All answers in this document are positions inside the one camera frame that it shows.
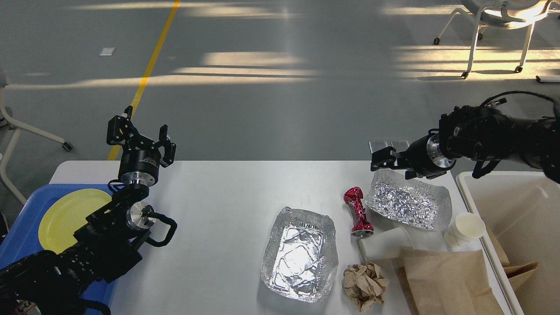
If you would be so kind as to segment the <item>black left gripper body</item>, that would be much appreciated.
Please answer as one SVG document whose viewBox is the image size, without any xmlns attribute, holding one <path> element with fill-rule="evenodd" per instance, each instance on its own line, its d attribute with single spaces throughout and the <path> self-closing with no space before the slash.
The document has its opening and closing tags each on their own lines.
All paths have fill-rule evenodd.
<svg viewBox="0 0 560 315">
<path fill-rule="evenodd" d="M 161 153 L 154 141 L 129 140 L 124 143 L 118 180 L 125 184 L 144 184 L 148 187 L 158 182 Z"/>
</svg>

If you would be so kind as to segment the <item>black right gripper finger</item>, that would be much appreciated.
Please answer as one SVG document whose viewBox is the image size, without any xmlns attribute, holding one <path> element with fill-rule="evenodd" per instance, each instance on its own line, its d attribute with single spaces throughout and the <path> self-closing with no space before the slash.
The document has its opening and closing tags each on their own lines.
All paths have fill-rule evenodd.
<svg viewBox="0 0 560 315">
<path fill-rule="evenodd" d="M 405 169 L 405 159 L 395 148 L 384 148 L 371 153 L 370 171 Z"/>
</svg>

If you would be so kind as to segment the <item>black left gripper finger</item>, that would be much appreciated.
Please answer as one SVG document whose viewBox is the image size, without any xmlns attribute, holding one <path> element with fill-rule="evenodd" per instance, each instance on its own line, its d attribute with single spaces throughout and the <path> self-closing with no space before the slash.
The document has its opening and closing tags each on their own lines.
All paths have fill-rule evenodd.
<svg viewBox="0 0 560 315">
<path fill-rule="evenodd" d="M 122 149 L 140 149 L 140 133 L 131 121 L 133 107 L 128 106 L 123 114 L 115 115 L 108 122 L 106 143 Z"/>
<path fill-rule="evenodd" d="M 168 126 L 162 125 L 159 129 L 158 141 L 154 149 L 160 153 L 160 166 L 166 168 L 174 163 L 176 144 L 168 137 Z"/>
</svg>

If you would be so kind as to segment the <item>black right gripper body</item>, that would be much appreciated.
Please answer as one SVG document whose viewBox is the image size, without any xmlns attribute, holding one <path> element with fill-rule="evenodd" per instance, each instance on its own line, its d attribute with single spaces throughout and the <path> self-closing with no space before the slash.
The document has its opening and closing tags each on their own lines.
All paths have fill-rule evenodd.
<svg viewBox="0 0 560 315">
<path fill-rule="evenodd" d="M 456 160 L 444 156 L 440 148 L 438 133 L 429 133 L 414 141 L 408 149 L 399 153 L 400 158 L 408 164 L 405 178 L 433 179 L 451 170 Z"/>
</svg>

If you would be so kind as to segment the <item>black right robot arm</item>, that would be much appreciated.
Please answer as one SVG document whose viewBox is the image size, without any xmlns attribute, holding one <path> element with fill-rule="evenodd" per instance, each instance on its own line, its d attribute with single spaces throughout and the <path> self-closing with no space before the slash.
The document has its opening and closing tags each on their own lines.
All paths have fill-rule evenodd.
<svg viewBox="0 0 560 315">
<path fill-rule="evenodd" d="M 456 106 L 441 115 L 438 128 L 404 151 L 388 145 L 372 152 L 370 170 L 404 170 L 406 179 L 434 179 L 451 170 L 458 159 L 468 158 L 476 163 L 472 177 L 478 179 L 502 160 L 514 160 L 559 182 L 559 102 L 534 92 L 533 96 L 552 102 L 553 116 L 520 119 L 498 109 L 506 102 L 505 95 L 487 98 L 478 106 Z"/>
</svg>

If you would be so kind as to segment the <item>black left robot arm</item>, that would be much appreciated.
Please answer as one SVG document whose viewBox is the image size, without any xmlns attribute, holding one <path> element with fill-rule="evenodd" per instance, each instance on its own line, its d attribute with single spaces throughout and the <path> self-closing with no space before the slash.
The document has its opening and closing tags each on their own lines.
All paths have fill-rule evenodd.
<svg viewBox="0 0 560 315">
<path fill-rule="evenodd" d="M 84 315 L 88 309 L 109 315 L 110 307 L 82 294 L 96 281 L 128 273 L 142 260 L 144 243 L 163 247 L 172 240 L 177 223 L 142 201 L 158 182 L 159 167 L 173 163 L 176 144 L 165 124 L 157 141 L 139 133 L 132 114 L 128 106 L 108 122 L 107 144 L 122 148 L 118 176 L 107 184 L 111 200 L 86 217 L 73 234 L 76 243 L 62 253 L 44 249 L 1 270 L 3 315 Z"/>
</svg>

